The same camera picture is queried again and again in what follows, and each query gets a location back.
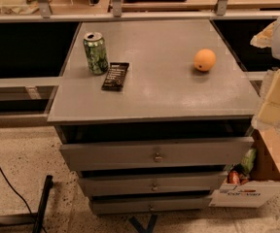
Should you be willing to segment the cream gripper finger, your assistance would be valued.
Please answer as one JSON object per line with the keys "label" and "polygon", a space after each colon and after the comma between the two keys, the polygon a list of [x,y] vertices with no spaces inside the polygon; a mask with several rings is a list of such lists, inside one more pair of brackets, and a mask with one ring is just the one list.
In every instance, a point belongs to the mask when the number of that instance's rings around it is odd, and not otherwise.
{"label": "cream gripper finger", "polygon": [[260,97],[251,124],[257,130],[266,130],[280,120],[280,69],[266,73]]}

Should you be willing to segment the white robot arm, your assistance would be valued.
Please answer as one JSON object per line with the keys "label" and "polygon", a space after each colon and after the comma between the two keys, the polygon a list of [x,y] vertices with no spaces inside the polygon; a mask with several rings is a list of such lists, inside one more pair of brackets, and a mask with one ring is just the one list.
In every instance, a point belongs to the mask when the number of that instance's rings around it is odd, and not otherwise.
{"label": "white robot arm", "polygon": [[[255,35],[250,44],[264,49],[271,48],[274,58],[280,60],[280,16],[263,31]],[[280,69],[268,71],[262,81],[261,99],[252,119],[252,126],[266,130],[280,120]]]}

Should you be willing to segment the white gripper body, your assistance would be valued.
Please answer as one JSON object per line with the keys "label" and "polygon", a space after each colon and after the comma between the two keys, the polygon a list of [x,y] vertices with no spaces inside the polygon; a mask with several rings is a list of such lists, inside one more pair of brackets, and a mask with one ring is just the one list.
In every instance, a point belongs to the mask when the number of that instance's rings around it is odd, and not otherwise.
{"label": "white gripper body", "polygon": [[260,49],[270,48],[274,26],[275,22],[271,22],[265,29],[251,39],[250,45]]}

